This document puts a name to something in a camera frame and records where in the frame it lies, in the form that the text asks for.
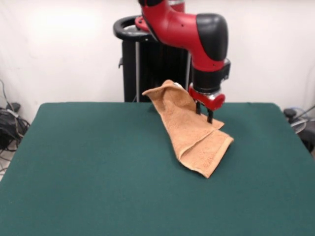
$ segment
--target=orange towel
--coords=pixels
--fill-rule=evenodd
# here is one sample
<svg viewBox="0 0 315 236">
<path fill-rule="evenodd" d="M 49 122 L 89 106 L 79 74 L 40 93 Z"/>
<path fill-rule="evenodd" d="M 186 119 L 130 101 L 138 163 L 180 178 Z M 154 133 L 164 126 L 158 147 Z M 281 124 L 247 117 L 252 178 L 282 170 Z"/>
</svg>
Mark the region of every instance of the orange towel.
<svg viewBox="0 0 315 236">
<path fill-rule="evenodd" d="M 214 119 L 210 124 L 205 115 L 196 114 L 192 97 L 171 80 L 142 95 L 152 100 L 160 114 L 177 159 L 209 178 L 233 142 L 233 138 L 219 130 L 224 123 Z"/>
</svg>

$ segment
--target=cable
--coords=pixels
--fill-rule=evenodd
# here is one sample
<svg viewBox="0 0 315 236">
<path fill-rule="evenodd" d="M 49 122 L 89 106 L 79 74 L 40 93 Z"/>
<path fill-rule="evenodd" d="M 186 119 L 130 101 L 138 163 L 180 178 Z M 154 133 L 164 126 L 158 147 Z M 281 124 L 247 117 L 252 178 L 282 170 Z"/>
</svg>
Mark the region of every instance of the cable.
<svg viewBox="0 0 315 236">
<path fill-rule="evenodd" d="M 135 95 L 135 97 L 134 97 L 134 99 L 133 99 L 133 101 L 132 101 L 132 102 L 135 102 L 136 98 L 137 98 L 137 95 Z"/>
<path fill-rule="evenodd" d="M 6 171 L 7 169 L 8 169 L 7 167 L 6 167 L 6 168 L 3 168 L 3 169 L 0 170 L 0 172 Z"/>
<path fill-rule="evenodd" d="M 308 112 L 310 112 L 311 110 L 313 110 L 315 108 L 315 105 L 313 105 L 311 108 L 309 108 L 308 110 L 306 110 L 304 113 L 300 114 L 299 116 L 297 116 L 296 118 L 294 118 L 293 121 L 299 119 L 300 117 L 302 117 L 303 115 L 307 114 Z"/>
<path fill-rule="evenodd" d="M 2 157 L 2 156 L 0 156 L 0 159 L 2 159 L 2 160 L 5 160 L 5 161 L 11 161 L 10 159 L 6 159 L 6 158 L 4 158 L 4 157 Z"/>
<path fill-rule="evenodd" d="M 289 109 L 293 109 L 293 110 L 297 110 L 297 111 L 301 111 L 302 113 L 305 113 L 305 110 L 303 110 L 302 108 L 300 108 L 300 107 L 290 107 Z"/>
<path fill-rule="evenodd" d="M 11 107 L 11 109 L 14 111 L 13 109 L 13 106 L 11 103 L 9 103 L 8 99 L 6 98 L 6 95 L 5 95 L 5 89 L 4 89 L 4 82 L 2 81 L 2 79 L 0 79 L 0 83 L 2 84 L 2 93 L 3 93 L 3 96 L 7 102 L 7 104 Z"/>
</svg>

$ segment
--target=black cable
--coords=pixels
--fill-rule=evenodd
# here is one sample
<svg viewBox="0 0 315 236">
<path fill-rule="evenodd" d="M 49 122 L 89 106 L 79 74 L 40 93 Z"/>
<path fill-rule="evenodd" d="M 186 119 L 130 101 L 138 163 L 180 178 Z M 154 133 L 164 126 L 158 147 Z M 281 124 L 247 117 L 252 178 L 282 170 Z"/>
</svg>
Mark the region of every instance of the black cable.
<svg viewBox="0 0 315 236">
<path fill-rule="evenodd" d="M 1 79 L 0 83 L 3 96 L 8 104 L 7 109 L 0 108 L 0 150 L 15 152 L 30 124 L 14 112 L 13 106 L 7 100 L 4 82 Z M 9 148 L 13 141 L 15 141 L 15 147 Z"/>
<path fill-rule="evenodd" d="M 0 159 L 5 160 L 5 161 L 11 161 L 10 159 L 6 159 L 6 158 L 4 158 L 2 156 L 0 156 Z"/>
<path fill-rule="evenodd" d="M 7 169 L 8 169 L 7 167 L 6 167 L 6 168 L 3 168 L 3 169 L 0 170 L 0 172 L 6 171 Z"/>
<path fill-rule="evenodd" d="M 299 119 L 300 117 L 302 117 L 303 115 L 307 114 L 308 112 L 310 112 L 311 110 L 313 110 L 315 108 L 315 105 L 313 105 L 311 108 L 309 108 L 307 111 L 305 111 L 304 113 L 298 115 L 296 118 L 294 118 L 293 121 L 296 121 L 297 119 Z"/>
</svg>

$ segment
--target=green felt surface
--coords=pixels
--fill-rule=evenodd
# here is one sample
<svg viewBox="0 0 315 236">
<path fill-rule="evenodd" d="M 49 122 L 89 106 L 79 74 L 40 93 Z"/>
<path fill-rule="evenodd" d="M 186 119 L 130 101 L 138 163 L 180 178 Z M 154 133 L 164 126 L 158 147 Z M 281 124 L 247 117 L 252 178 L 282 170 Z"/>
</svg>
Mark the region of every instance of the green felt surface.
<svg viewBox="0 0 315 236">
<path fill-rule="evenodd" d="M 235 142 L 205 179 L 151 104 L 43 105 L 0 182 L 0 235 L 315 235 L 315 164 L 279 108 L 215 116 Z"/>
</svg>

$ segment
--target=power cord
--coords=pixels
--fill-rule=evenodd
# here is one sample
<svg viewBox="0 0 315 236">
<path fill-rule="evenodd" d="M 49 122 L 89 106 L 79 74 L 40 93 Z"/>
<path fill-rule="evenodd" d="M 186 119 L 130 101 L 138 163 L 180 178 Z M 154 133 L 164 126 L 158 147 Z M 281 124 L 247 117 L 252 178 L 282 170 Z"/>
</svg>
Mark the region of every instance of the power cord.
<svg viewBox="0 0 315 236">
<path fill-rule="evenodd" d="M 10 159 L 4 158 L 1 154 L 4 151 L 15 152 L 18 145 L 22 141 L 24 135 L 30 127 L 30 124 L 23 118 L 21 118 L 17 112 L 20 109 L 20 104 L 10 103 L 6 97 L 4 82 L 0 79 L 2 84 L 3 97 L 6 101 L 6 107 L 0 107 L 0 159 L 10 162 Z M 8 168 L 4 168 L 0 162 L 0 176 L 3 176 Z"/>
</svg>

